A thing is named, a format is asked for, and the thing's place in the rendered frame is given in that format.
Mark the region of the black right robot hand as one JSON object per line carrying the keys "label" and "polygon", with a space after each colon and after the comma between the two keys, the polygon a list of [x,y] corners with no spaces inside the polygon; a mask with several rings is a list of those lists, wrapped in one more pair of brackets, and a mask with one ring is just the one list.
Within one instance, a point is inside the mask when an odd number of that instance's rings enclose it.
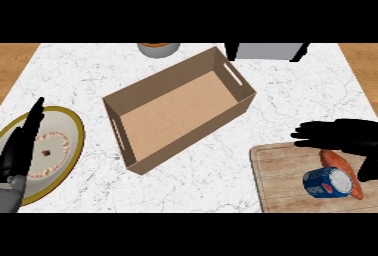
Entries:
{"label": "black right robot hand", "polygon": [[365,156],[357,179],[378,180],[378,122],[362,119],[310,121],[300,124],[291,137],[297,147],[341,150]]}

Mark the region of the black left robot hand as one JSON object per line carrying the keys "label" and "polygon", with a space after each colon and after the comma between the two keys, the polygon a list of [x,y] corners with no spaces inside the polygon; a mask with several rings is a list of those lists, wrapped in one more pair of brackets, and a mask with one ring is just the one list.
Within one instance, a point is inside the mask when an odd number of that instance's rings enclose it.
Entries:
{"label": "black left robot hand", "polygon": [[40,97],[27,116],[25,123],[16,127],[6,141],[0,154],[0,183],[7,182],[9,177],[28,174],[34,141],[44,118],[44,98]]}

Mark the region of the blue can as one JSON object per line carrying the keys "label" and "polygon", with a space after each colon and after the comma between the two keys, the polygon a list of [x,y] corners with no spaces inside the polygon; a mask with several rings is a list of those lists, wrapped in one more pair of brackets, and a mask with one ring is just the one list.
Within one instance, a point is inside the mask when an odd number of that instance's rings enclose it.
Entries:
{"label": "blue can", "polygon": [[304,174],[303,186],[314,198],[344,198],[351,194],[353,181],[345,171],[329,166]]}

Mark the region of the wooden cutting board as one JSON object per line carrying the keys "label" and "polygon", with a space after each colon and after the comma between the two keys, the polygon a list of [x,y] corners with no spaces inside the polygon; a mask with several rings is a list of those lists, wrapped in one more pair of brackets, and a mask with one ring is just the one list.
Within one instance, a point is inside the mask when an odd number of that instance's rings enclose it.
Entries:
{"label": "wooden cutting board", "polygon": [[292,142],[251,148],[251,166],[264,213],[378,213],[378,180],[362,183],[363,199],[316,199],[303,186],[307,171],[322,167],[319,149],[300,148]]}

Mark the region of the grey box appliance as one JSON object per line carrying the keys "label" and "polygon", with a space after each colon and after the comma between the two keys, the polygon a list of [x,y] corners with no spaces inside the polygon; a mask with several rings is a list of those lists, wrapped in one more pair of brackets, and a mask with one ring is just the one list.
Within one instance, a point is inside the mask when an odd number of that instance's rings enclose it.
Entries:
{"label": "grey box appliance", "polygon": [[298,62],[307,54],[309,43],[226,43],[227,60],[266,59]]}

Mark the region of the brown cardboard box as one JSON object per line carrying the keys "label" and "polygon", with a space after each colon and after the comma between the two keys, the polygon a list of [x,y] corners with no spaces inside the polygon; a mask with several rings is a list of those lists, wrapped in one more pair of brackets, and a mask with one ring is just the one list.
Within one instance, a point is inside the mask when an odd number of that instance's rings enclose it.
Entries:
{"label": "brown cardboard box", "polygon": [[216,47],[105,96],[127,169],[149,172],[247,112],[254,96]]}

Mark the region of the white gold-rimmed plate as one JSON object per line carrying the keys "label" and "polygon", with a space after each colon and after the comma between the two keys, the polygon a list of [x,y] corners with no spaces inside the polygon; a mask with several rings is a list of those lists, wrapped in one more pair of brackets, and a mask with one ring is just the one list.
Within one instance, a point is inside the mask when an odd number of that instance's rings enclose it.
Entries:
{"label": "white gold-rimmed plate", "polygon": [[84,125],[75,112],[59,106],[46,107],[34,143],[22,206],[38,201],[68,177],[80,159],[84,138]]}

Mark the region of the orange sweet potato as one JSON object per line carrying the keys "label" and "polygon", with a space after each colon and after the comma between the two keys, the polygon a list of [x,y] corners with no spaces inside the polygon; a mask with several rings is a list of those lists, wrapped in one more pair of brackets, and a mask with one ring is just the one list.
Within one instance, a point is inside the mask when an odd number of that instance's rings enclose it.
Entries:
{"label": "orange sweet potato", "polygon": [[337,167],[343,171],[347,172],[351,182],[353,182],[353,189],[351,189],[351,196],[357,199],[363,199],[363,190],[360,186],[360,182],[357,180],[354,170],[347,162],[347,160],[332,151],[332,150],[325,150],[322,149],[319,152],[320,156],[320,162],[323,167]]}

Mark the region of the grey round cup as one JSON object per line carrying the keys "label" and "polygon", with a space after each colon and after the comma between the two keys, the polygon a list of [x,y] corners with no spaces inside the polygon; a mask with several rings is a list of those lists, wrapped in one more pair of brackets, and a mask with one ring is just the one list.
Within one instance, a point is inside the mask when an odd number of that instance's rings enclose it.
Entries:
{"label": "grey round cup", "polygon": [[151,58],[165,58],[168,57],[179,49],[179,43],[139,43],[139,50],[142,54]]}

